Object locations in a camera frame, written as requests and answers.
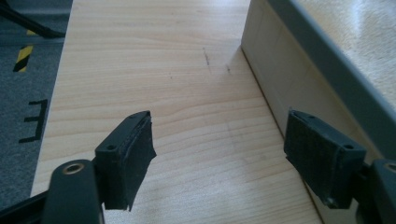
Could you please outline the beige box with grey rim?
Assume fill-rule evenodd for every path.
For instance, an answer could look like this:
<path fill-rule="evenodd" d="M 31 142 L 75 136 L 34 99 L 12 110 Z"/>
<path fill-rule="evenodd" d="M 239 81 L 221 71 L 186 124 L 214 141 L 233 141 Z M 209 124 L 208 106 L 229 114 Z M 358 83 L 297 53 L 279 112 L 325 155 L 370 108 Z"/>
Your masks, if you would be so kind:
<path fill-rule="evenodd" d="M 396 161 L 396 0 L 250 0 L 241 48 L 279 130 L 297 109 Z"/>

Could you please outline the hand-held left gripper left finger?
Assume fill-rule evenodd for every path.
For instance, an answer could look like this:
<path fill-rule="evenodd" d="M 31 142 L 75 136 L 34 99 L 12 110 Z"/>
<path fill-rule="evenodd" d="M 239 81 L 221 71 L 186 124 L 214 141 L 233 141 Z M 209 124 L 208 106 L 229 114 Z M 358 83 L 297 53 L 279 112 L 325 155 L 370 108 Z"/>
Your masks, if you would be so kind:
<path fill-rule="evenodd" d="M 128 116 L 95 149 L 99 196 L 106 210 L 131 210 L 156 157 L 149 111 Z"/>

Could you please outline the black stand leg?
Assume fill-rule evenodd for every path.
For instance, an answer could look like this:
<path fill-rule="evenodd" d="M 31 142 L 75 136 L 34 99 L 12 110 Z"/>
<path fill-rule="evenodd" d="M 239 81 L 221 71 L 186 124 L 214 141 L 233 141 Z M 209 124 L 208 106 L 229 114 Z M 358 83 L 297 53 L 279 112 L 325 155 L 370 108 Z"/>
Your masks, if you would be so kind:
<path fill-rule="evenodd" d="M 36 21 L 23 16 L 18 11 L 11 8 L 7 0 L 0 0 L 0 17 L 17 23 L 19 26 L 26 28 L 33 33 L 44 38 L 64 38 L 65 33 L 54 31 Z"/>

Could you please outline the yellow black striped floor tape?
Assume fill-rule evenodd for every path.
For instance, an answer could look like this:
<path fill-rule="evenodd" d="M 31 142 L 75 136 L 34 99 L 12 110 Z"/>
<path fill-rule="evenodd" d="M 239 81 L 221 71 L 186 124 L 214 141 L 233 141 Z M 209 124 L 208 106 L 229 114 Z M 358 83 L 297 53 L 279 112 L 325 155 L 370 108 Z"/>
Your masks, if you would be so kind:
<path fill-rule="evenodd" d="M 33 52 L 33 46 L 23 46 L 19 50 L 17 61 L 15 62 L 14 72 L 25 72 L 30 56 Z"/>

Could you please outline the black floor tape mark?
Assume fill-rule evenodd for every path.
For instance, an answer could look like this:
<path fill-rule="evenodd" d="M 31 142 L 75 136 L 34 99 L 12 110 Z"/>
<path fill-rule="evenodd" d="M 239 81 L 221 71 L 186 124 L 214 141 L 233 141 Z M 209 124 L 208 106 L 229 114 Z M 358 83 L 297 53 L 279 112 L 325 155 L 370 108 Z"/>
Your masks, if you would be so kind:
<path fill-rule="evenodd" d="M 30 143 L 34 141 L 38 141 L 42 137 L 42 133 L 44 130 L 44 125 L 46 121 L 46 114 L 47 114 L 47 108 L 49 105 L 49 100 L 48 99 L 43 99 L 40 101 L 31 101 L 28 103 L 28 105 L 38 105 L 39 106 L 39 114 L 37 116 L 33 117 L 26 117 L 23 121 L 24 122 L 35 122 L 35 134 L 29 137 L 21 138 L 19 140 L 20 144 L 23 143 Z"/>

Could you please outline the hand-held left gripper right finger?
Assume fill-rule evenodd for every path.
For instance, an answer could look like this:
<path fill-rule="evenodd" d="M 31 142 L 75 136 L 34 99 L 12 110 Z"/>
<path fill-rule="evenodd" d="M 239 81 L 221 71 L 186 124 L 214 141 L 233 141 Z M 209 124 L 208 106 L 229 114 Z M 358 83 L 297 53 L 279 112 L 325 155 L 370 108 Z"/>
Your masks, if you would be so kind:
<path fill-rule="evenodd" d="M 284 152 L 323 204 L 348 209 L 352 176 L 361 169 L 366 155 L 362 146 L 323 120 L 292 109 Z"/>

